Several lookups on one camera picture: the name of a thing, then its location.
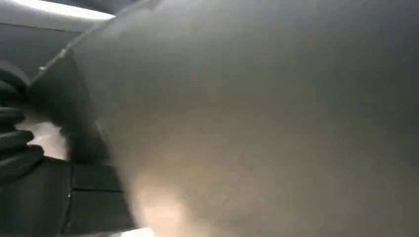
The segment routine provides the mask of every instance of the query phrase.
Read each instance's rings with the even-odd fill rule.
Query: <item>black panel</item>
[[[121,192],[121,184],[111,166],[75,165],[73,190]]]
[[[134,228],[121,193],[75,191],[66,234],[126,231]]]
[[[27,176],[0,186],[0,236],[56,236],[65,222],[70,191],[70,166],[55,159],[45,159]]]

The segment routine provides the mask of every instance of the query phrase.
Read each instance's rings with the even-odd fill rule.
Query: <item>gray dashboard panel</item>
[[[0,70],[28,81],[69,41],[112,17],[46,1],[0,0]]]

